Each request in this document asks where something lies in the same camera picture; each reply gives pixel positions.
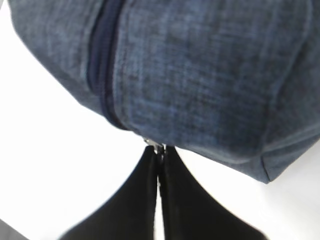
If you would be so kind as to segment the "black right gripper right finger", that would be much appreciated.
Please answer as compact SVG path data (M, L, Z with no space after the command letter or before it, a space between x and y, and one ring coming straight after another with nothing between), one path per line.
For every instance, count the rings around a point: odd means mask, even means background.
M158 155L166 240L265 240L259 229L224 208L198 183L173 146Z

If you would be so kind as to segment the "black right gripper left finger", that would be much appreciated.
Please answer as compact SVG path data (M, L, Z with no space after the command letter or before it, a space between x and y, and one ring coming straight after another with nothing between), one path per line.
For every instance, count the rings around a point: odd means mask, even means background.
M147 146L117 192L62 240L152 240L157 201L157 155Z

